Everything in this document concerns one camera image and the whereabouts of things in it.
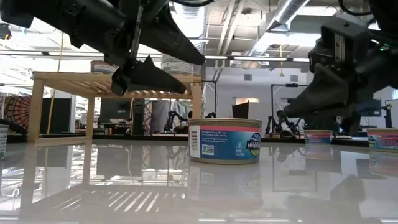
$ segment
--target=wooden shelf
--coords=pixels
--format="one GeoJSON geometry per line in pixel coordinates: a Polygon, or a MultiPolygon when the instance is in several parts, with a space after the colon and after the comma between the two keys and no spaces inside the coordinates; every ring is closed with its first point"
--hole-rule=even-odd
{"type": "Polygon", "coordinates": [[[110,73],[34,72],[28,142],[41,144],[55,144],[57,142],[50,139],[39,139],[44,86],[88,99],[86,137],[78,139],[79,141],[93,138],[94,101],[96,97],[192,99],[192,118],[200,119],[201,76],[176,74],[173,77],[180,80],[187,87],[184,94],[141,90],[127,92],[124,96],[118,96],[111,91],[112,74],[110,73]]]}

